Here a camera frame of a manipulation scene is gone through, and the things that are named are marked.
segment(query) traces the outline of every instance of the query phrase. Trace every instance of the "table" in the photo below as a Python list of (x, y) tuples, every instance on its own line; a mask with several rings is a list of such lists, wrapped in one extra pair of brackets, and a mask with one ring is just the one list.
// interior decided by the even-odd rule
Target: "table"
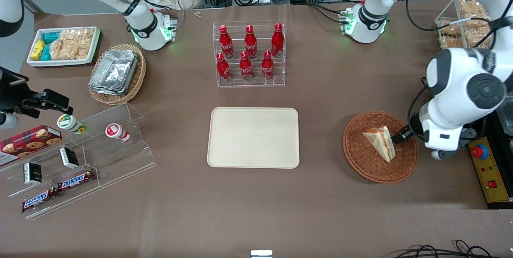
[[(413, 18), (429, 26), (446, 0), (412, 2)], [(333, 8), (346, 8), (339, 4)], [(406, 118), (427, 63), (438, 52), (436, 32), (415, 29), (396, 3), (385, 33), (372, 44), (341, 36), (336, 23), (307, 6), (255, 6), (187, 12), (176, 42), (144, 52), (146, 78), (132, 100), (157, 167), (34, 221), (20, 202), (0, 195), (0, 253), (9, 257), (389, 257), (411, 245), (453, 249), (452, 239), (507, 256), (511, 211), (484, 210), (467, 151), (435, 161), (420, 147), (417, 169), (395, 185), (371, 183), (341, 148), (356, 114), (381, 110)], [(284, 18), (287, 85), (218, 89), (212, 23)], [(35, 27), (97, 26), (100, 52), (134, 43), (122, 15), (35, 14)], [(91, 67), (24, 65), (29, 86), (71, 99), (83, 119), (108, 108), (90, 96)], [(423, 95), (417, 108), (428, 101)], [(207, 165), (210, 112), (215, 107), (293, 107), (299, 112), (301, 163), (293, 170), (226, 169)], [(16, 130), (53, 125), (58, 112), (21, 117)]]

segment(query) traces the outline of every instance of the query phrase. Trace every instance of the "white plastic tray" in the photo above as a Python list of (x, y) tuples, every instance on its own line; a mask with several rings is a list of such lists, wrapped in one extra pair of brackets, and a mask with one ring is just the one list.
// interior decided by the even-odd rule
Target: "white plastic tray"
[[(79, 28), (93, 28), (95, 33), (93, 34), (93, 39), (91, 41), (91, 46), (89, 47), (89, 53), (87, 54), (86, 59), (79, 60), (52, 60), (52, 61), (34, 61), (30, 58), (30, 54), (34, 49), (35, 43), (42, 38), (42, 35), (45, 33), (52, 32), (62, 32), (62, 30), (71, 29), (78, 30)], [(35, 68), (55, 68), (55, 67), (72, 67), (76, 65), (87, 64), (93, 61), (93, 57), (95, 57), (95, 52), (98, 45), (100, 30), (95, 26), (78, 26), (75, 28), (43, 28), (41, 30), (37, 30), (34, 40), (32, 41), (32, 46), (30, 47), (29, 54), (27, 56), (27, 64), (35, 67)]]
[(211, 167), (293, 169), (299, 165), (299, 118), (293, 108), (215, 108)]

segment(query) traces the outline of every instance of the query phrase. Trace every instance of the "red aluminum bottle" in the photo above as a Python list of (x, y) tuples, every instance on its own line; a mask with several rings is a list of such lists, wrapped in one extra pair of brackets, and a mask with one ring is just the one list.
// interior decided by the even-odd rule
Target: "red aluminum bottle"
[(271, 38), (271, 54), (273, 55), (273, 57), (283, 57), (283, 43), (285, 42), (285, 37), (283, 36), (282, 30), (282, 24), (275, 24), (275, 32), (273, 33), (273, 37)]
[(219, 37), (219, 43), (221, 45), (221, 50), (223, 51), (224, 57), (226, 59), (232, 59), (234, 56), (233, 42), (230, 35), (228, 34), (226, 26), (219, 26), (219, 32), (221, 33), (221, 36)]
[(246, 37), (244, 38), (244, 43), (246, 44), (246, 52), (248, 53), (248, 57), (250, 59), (254, 59), (257, 57), (257, 37), (253, 34), (253, 26), (246, 26)]
[(242, 80), (249, 82), (253, 79), (253, 71), (251, 70), (251, 61), (249, 60), (248, 53), (245, 50), (240, 53), (240, 73)]
[(223, 53), (218, 53), (216, 59), (218, 60), (218, 73), (220, 76), (220, 81), (222, 83), (231, 82), (231, 73), (229, 65), (228, 62), (225, 61)]
[(266, 50), (264, 52), (264, 59), (262, 60), (262, 76), (264, 77), (264, 81), (272, 81), (275, 69), (275, 63), (271, 59), (271, 52)]

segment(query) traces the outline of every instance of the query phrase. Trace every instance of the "acrylic display rack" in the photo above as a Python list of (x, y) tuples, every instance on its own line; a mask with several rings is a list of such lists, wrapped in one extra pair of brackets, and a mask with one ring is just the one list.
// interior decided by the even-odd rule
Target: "acrylic display rack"
[[(274, 79), (271, 81), (264, 81), (262, 77), (262, 60), (264, 59), (264, 51), (271, 50), (271, 37), (275, 32), (275, 24), (279, 22), (283, 25), (283, 55), (280, 58), (272, 57), (274, 61)], [(253, 80), (246, 82), (242, 80), (240, 74), (240, 53), (245, 50), (244, 38), (246, 37), (246, 26), (251, 24), (253, 26), (254, 34), (258, 43), (258, 55), (255, 59), (251, 60), (251, 70), (253, 71)], [(229, 69), (232, 76), (232, 81), (229, 83), (222, 83), (220, 76), (217, 72), (216, 65), (216, 54), (221, 52), (221, 46), (219, 45), (219, 26), (225, 25), (230, 37), (233, 42), (233, 49), (235, 55), (232, 59), (226, 59), (229, 64)], [(277, 87), (285, 85), (285, 58), (286, 58), (286, 45), (287, 35), (285, 22), (283, 20), (262, 20), (262, 21), (224, 21), (214, 22), (213, 26), (213, 44), (214, 44), (214, 70), (216, 71), (216, 77), (218, 81), (218, 87)]]
[[(87, 124), (85, 134), (76, 135), (61, 130), (63, 137), (68, 137), (68, 133), (71, 135), (66, 139), (67, 141), (63, 139), (62, 143), (49, 147), (48, 151), (27, 156), (27, 158), (2, 169), (0, 175), (3, 182), (6, 182), (4, 189), (8, 189), (11, 199), (16, 199), (19, 202), (21, 212), (23, 201), (50, 189), (50, 187), (57, 187), (57, 183), (62, 183), (89, 169), (95, 171), (96, 179), (59, 192), (58, 196), (28, 209), (22, 214), (26, 219), (35, 219), (155, 166), (150, 146), (143, 141), (141, 129), (136, 122), (142, 117), (143, 115), (132, 105), (123, 103), (82, 119)], [(115, 139), (108, 138), (105, 135), (105, 128), (110, 123), (118, 123), (130, 132), (130, 140), (120, 143)], [(68, 147), (75, 151), (79, 160), (78, 168), (64, 167), (59, 153), (59, 149), (62, 147)], [(26, 185), (23, 183), (23, 165), (27, 162), (41, 165), (41, 184)]]

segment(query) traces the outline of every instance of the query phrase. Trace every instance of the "cookie box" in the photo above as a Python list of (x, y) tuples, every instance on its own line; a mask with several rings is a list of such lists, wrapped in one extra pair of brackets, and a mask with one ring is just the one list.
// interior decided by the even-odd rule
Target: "cookie box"
[(40, 125), (0, 142), (0, 167), (62, 141), (61, 133)]

